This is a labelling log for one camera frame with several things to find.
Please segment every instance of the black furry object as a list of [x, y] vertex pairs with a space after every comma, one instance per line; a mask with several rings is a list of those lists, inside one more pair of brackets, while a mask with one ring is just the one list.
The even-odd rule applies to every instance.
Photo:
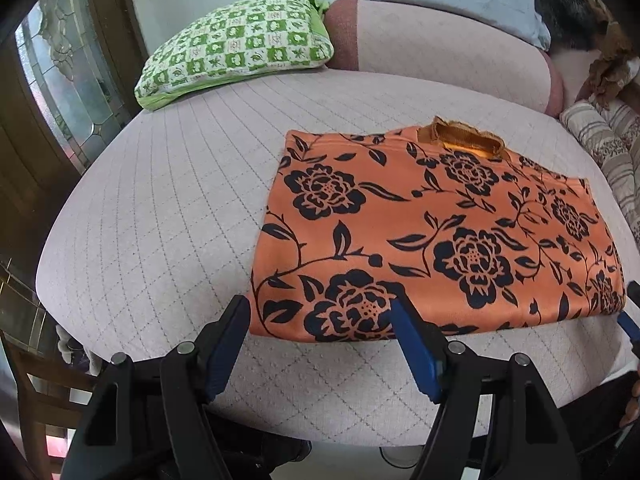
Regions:
[[551, 33], [552, 46], [592, 50], [600, 24], [589, 0], [534, 0]]

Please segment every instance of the green checkered pillow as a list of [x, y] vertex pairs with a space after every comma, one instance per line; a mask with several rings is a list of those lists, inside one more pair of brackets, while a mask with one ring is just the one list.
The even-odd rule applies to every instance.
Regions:
[[136, 98], [157, 110], [194, 90], [326, 63], [321, 0], [241, 0], [191, 23], [146, 60]]

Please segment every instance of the orange fabric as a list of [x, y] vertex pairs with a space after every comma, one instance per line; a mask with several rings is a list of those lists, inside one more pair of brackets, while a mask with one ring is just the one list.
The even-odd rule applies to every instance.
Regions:
[[[503, 143], [484, 158], [482, 138], [496, 153], [499, 137], [434, 125], [287, 134], [255, 250], [252, 333], [390, 338], [392, 298], [447, 335], [622, 309], [620, 260], [587, 181]], [[456, 131], [474, 153], [444, 146]]]

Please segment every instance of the orange floral garment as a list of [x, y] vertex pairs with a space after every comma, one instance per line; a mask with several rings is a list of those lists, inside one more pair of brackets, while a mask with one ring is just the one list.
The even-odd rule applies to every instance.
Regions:
[[251, 332], [300, 342], [394, 336], [390, 300], [446, 335], [624, 306], [587, 181], [439, 118], [385, 135], [290, 131], [251, 275]]

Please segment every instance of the patterned blanket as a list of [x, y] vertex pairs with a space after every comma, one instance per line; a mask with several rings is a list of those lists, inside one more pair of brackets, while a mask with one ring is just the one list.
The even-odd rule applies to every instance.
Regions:
[[592, 97], [567, 108], [560, 122], [602, 170], [640, 250], [640, 116], [619, 99], [607, 110]]

